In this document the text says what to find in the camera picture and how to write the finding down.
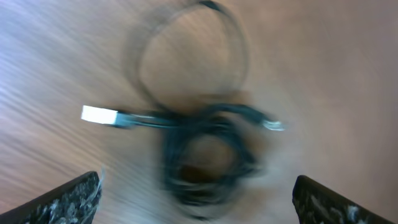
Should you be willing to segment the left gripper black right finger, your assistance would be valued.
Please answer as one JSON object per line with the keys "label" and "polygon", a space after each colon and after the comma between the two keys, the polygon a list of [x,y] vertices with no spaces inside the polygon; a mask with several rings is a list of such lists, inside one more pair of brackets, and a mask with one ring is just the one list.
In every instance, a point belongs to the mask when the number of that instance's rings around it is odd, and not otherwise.
{"label": "left gripper black right finger", "polygon": [[295,181],[292,203],[300,224],[393,224],[305,175]]}

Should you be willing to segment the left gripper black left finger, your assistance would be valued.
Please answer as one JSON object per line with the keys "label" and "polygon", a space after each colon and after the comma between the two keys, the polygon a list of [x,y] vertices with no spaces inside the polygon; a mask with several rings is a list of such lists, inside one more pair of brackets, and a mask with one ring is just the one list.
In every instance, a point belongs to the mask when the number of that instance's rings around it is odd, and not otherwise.
{"label": "left gripper black left finger", "polygon": [[1,214],[1,224],[91,224],[102,196],[102,180],[89,171]]}

